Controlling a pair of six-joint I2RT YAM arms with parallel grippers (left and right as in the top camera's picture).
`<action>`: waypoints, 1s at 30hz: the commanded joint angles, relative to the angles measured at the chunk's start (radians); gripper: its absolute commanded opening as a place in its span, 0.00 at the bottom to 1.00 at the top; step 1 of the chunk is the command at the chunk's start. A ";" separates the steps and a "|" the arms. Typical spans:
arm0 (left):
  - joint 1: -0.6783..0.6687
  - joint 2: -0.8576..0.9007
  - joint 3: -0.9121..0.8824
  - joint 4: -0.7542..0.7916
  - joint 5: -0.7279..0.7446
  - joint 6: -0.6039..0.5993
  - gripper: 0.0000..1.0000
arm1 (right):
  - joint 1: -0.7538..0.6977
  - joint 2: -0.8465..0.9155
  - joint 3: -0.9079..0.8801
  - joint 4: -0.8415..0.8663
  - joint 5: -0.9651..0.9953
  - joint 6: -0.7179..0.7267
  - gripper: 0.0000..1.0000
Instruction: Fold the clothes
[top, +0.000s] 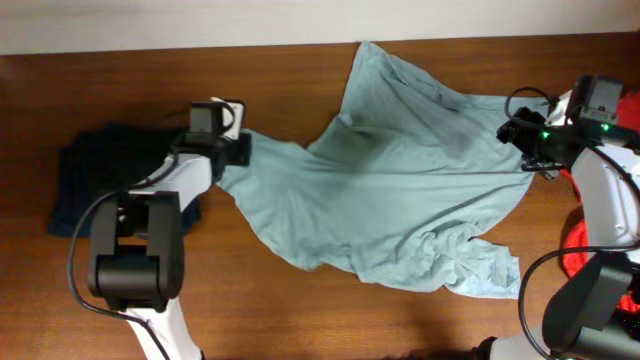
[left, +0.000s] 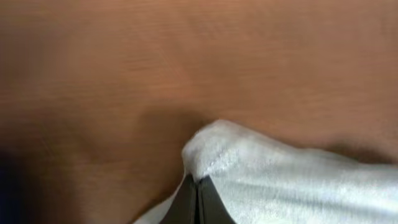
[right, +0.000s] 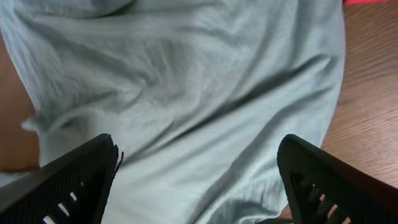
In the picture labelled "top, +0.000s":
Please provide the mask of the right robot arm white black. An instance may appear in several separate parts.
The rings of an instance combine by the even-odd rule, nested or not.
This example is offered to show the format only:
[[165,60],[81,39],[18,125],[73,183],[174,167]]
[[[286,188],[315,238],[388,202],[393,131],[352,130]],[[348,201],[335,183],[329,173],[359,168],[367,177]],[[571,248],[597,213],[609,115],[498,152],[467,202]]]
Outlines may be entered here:
[[639,317],[618,306],[624,296],[639,298],[639,131],[619,114],[623,93],[619,80],[585,75],[550,98],[546,115],[526,107],[506,114],[498,139],[521,151],[525,171],[571,175],[588,237],[585,246],[538,258],[520,287],[551,259],[571,253],[588,259],[551,297],[541,327],[529,328],[520,294],[521,334],[486,339],[475,358],[638,358]]

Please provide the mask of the light blue grey t-shirt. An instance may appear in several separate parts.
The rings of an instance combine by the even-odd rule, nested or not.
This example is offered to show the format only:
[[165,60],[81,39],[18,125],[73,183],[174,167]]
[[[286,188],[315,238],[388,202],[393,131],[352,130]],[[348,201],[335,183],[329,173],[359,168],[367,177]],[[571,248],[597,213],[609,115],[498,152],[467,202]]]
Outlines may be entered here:
[[505,110],[540,98],[457,92],[362,43],[339,113],[307,147],[259,133],[220,187],[291,265],[331,265],[391,288],[513,299],[518,259],[484,234],[526,194],[521,153],[497,139]]

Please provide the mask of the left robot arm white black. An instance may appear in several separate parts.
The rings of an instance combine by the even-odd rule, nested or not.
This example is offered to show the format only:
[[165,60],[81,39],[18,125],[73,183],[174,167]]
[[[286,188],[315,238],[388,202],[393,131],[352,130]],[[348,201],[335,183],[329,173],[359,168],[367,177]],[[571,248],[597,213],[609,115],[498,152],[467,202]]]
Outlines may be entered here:
[[82,218],[89,227],[87,286],[105,301],[84,308],[129,324],[149,359],[201,359],[181,309],[185,273],[183,213],[221,180],[228,166],[250,161],[246,106],[213,97],[194,102],[189,125],[146,178],[110,191]]

